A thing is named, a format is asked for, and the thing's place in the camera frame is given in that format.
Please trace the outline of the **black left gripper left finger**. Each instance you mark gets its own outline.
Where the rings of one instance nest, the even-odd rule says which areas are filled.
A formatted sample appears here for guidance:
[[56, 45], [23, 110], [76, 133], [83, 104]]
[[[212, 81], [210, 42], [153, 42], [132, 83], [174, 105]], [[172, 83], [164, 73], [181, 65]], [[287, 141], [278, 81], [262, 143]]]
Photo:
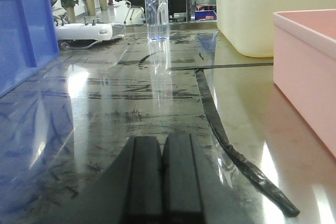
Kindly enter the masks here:
[[45, 223], [163, 223], [162, 159], [154, 136], [132, 136], [115, 161]]

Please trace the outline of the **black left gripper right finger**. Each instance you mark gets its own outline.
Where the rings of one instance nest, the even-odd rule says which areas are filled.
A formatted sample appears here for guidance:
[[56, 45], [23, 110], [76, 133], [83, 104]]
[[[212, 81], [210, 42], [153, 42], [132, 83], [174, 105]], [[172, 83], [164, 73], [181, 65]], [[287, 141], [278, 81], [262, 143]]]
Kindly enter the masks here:
[[163, 150], [166, 223], [252, 223], [221, 183], [193, 134], [169, 134]]

